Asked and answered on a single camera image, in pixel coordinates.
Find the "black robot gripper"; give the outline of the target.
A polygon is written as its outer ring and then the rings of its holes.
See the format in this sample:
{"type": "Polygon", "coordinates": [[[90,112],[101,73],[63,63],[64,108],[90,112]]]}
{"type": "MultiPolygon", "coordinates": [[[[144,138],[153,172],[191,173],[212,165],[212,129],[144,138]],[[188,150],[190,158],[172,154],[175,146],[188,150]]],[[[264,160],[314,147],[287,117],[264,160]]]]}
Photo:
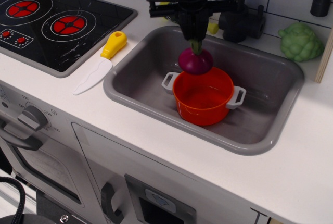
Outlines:
{"type": "Polygon", "coordinates": [[[232,0],[147,0],[151,17],[178,16],[186,40],[202,41],[206,37],[209,16],[216,12],[229,11],[237,8],[232,0]],[[196,14],[195,27],[191,14],[196,14]]]}

